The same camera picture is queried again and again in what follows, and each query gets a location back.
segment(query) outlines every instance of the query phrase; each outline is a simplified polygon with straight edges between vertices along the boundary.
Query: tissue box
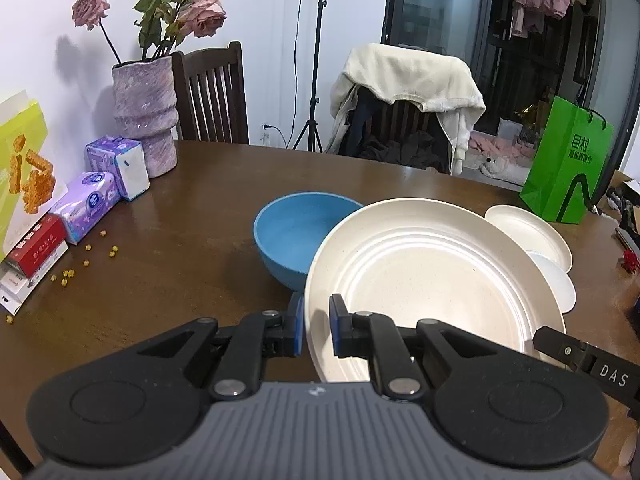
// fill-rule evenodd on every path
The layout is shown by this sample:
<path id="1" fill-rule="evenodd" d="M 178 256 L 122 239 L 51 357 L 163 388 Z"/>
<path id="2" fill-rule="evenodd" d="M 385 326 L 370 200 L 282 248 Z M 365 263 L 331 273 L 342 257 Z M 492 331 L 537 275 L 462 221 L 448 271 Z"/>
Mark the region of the tissue box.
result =
<path id="1" fill-rule="evenodd" d="M 68 245 L 62 240 L 30 278 L 17 274 L 4 264 L 0 266 L 0 304 L 15 316 L 31 291 L 67 249 Z"/>
<path id="2" fill-rule="evenodd" d="M 46 214 L 4 259 L 5 264 L 27 278 L 42 265 L 65 239 L 65 227 L 57 216 Z"/>
<path id="3" fill-rule="evenodd" d="M 104 136 L 87 144 L 86 154 L 92 170 L 113 173 L 118 191 L 126 200 L 149 189 L 145 155 L 138 140 Z"/>
<path id="4" fill-rule="evenodd" d="M 81 173 L 68 189 L 49 212 L 62 219 L 66 241 L 76 245 L 120 200 L 120 193 L 115 177 L 103 171 Z"/>

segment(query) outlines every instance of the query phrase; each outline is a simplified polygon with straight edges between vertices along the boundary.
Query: white tissue box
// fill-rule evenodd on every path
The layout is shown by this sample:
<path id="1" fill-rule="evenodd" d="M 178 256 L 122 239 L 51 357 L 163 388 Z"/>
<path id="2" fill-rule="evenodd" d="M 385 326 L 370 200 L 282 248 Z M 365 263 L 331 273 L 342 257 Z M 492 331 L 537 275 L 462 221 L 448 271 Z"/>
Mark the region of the white tissue box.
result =
<path id="1" fill-rule="evenodd" d="M 36 285 L 41 282 L 46 273 L 51 270 L 53 264 L 62 257 L 68 248 L 69 246 L 62 240 L 30 278 L 25 278 L 2 264 L 0 266 L 0 304 L 15 316 L 28 295 L 31 294 Z"/>
<path id="2" fill-rule="evenodd" d="M 121 197 L 133 200 L 149 189 L 145 155 L 138 140 L 104 136 L 86 146 L 93 171 L 113 173 Z"/>

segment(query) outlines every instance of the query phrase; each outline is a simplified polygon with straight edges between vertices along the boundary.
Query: purple vase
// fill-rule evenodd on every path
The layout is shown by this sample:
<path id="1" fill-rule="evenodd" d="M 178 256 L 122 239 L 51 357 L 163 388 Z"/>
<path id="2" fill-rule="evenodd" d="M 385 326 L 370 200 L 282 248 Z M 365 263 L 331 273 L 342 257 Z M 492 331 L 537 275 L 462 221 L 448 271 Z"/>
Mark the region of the purple vase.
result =
<path id="1" fill-rule="evenodd" d="M 149 178 L 178 162 L 171 128 L 178 123 L 171 57 L 113 67 L 114 117 L 122 135 L 137 139 Z"/>

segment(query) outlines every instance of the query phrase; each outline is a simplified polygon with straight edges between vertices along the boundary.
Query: green shopping bag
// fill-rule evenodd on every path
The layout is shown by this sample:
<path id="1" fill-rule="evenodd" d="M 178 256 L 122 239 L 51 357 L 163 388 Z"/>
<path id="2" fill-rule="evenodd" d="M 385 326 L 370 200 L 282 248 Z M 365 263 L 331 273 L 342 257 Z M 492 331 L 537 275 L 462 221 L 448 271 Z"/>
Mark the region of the green shopping bag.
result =
<path id="1" fill-rule="evenodd" d="M 577 224 L 591 201 L 609 151 L 612 124 L 555 97 L 520 198 L 548 222 Z"/>

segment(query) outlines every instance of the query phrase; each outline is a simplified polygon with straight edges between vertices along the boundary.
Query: wall outlet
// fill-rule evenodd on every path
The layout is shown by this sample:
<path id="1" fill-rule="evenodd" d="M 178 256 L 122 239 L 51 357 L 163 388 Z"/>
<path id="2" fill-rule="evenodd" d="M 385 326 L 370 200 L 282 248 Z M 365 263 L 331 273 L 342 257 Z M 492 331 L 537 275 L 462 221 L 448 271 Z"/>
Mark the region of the wall outlet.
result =
<path id="1" fill-rule="evenodd" d="M 271 139 L 269 137 L 269 131 L 262 125 L 262 145 L 263 146 L 271 146 Z"/>

